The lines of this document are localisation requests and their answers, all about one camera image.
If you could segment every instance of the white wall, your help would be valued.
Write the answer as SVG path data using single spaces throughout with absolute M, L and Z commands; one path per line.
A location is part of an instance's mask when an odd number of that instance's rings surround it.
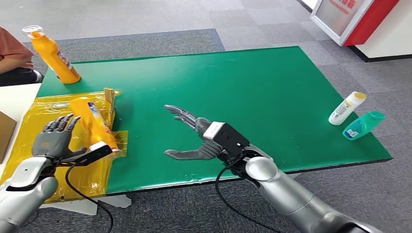
M 412 54 L 412 0 L 400 0 L 363 45 L 367 57 Z

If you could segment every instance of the cardboard box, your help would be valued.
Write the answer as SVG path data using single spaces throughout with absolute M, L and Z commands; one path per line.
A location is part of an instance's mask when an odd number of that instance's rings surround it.
M 13 136 L 16 123 L 17 122 L 8 115 L 0 112 L 0 164 L 6 156 L 6 151 Z

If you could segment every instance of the robot finger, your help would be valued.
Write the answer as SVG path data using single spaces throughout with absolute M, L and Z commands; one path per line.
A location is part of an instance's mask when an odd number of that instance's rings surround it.
M 195 125 L 189 123 L 188 120 L 184 117 L 174 116 L 173 119 L 182 121 L 183 123 L 187 124 L 193 130 L 196 129 Z
M 67 125 L 66 130 L 72 131 L 74 128 L 74 125 L 77 123 L 77 121 L 80 119 L 80 116 L 76 116 L 71 120 L 71 122 Z
M 195 125 L 197 121 L 197 117 L 188 111 L 184 111 L 182 113 L 188 124 Z
M 66 128 L 67 122 L 70 120 L 70 118 L 73 116 L 73 113 L 70 113 L 66 115 L 62 121 L 59 123 L 59 126 L 57 127 L 58 131 L 63 131 Z
M 56 120 L 54 120 L 54 122 L 50 125 L 49 131 L 53 131 L 54 129 L 57 128 L 57 126 L 59 125 L 60 121 L 64 118 L 64 116 L 59 116 Z
M 54 120 L 52 120 L 52 121 L 50 121 L 49 123 L 47 123 L 47 125 L 44 126 L 42 132 L 44 133 L 46 130 L 50 129 L 50 126 L 53 124 L 53 122 L 54 122 Z
M 173 105 L 165 104 L 164 107 L 165 107 L 170 113 L 172 113 L 172 114 L 177 114 L 177 115 L 179 115 L 179 114 L 181 114 L 181 113 L 184 111 L 183 109 L 181 109 L 181 108 L 179 108 L 179 107 L 177 107 L 177 106 L 173 106 Z
M 201 153 L 199 150 L 188 150 L 188 151 L 166 150 L 163 153 L 175 160 L 209 160 L 213 158 L 213 157 L 207 156 L 204 153 Z

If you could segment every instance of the white lotion bottle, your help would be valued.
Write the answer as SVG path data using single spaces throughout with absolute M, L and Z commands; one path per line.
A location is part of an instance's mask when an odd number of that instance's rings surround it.
M 365 99 L 366 95 L 364 93 L 352 92 L 329 116 L 329 123 L 332 125 L 342 124 Z

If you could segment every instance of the wire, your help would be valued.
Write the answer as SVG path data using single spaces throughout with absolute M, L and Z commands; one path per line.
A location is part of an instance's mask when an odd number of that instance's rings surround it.
M 229 165 L 225 166 L 225 167 L 219 172 L 218 176 L 216 177 L 215 189 L 216 189 L 216 192 L 217 192 L 219 198 L 223 201 L 223 203 L 224 203 L 227 207 L 229 207 L 229 209 L 231 209 L 231 210 L 232 210 L 233 212 L 235 212 L 236 214 L 238 214 L 238 215 L 246 218 L 247 220 L 252 221 L 252 222 L 254 222 L 254 223 L 256 223 L 256 224 L 258 224 L 258 225 L 260 225 L 260 226 L 262 226 L 262 227 L 265 227 L 265 228 L 267 228 L 267 229 L 269 229 L 269 230 L 271 230 L 271 231 L 274 231 L 274 232 L 276 232 L 276 233 L 282 233 L 282 232 L 280 232 L 280 231 L 278 231 L 278 230 L 275 230 L 275 229 L 273 229 L 273 228 L 271 228 L 271 227 L 268 227 L 268 226 L 266 226 L 265 224 L 260 223 L 260 222 L 258 222 L 258 221 L 256 221 L 256 220 L 253 220 L 253 219 L 249 218 L 248 216 L 242 214 L 242 213 L 239 212 L 237 209 L 235 209 L 233 206 L 231 206 L 231 205 L 226 201 L 226 199 L 222 196 L 222 194 L 220 193 L 220 190 L 219 190 L 219 179 L 220 179 L 220 177 L 222 176 L 222 174 L 223 174 L 226 170 L 228 170 L 229 168 L 231 168 L 235 163 L 237 163 L 240 159 L 242 159 L 242 157 L 243 157 L 243 156 L 242 156 L 242 154 L 241 154 L 240 157 L 239 157 L 239 159 L 237 159 L 237 160 L 233 161 L 232 163 L 230 163 Z
M 109 215 L 109 218 L 110 218 L 110 226 L 109 226 L 109 230 L 107 231 L 107 232 L 109 233 L 109 232 L 112 231 L 112 228 L 113 228 L 113 216 L 112 216 L 112 214 L 110 213 L 110 211 L 108 211 L 108 210 L 107 210 L 103 205 L 101 205 L 99 202 L 97 202 L 97 201 L 93 200 L 92 198 L 90 198 L 90 197 L 84 195 L 83 193 L 81 193 L 81 192 L 80 192 L 79 190 L 77 190 L 77 189 L 70 183 L 70 181 L 69 181 L 69 173 L 70 173 L 70 171 L 71 171 L 77 164 L 78 164 L 78 163 L 74 163 L 74 164 L 73 164 L 71 167 L 69 167 L 69 169 L 67 170 L 66 175 L 65 175 L 66 183 L 67 183 L 67 185 L 68 185 L 71 189 L 73 189 L 74 192 L 76 192 L 77 194 L 79 194 L 79 195 L 82 196 L 83 198 L 91 201 L 92 203 L 96 204 L 97 206 L 100 206 L 100 208 L 102 208 L 104 211 L 106 211 L 107 215 Z

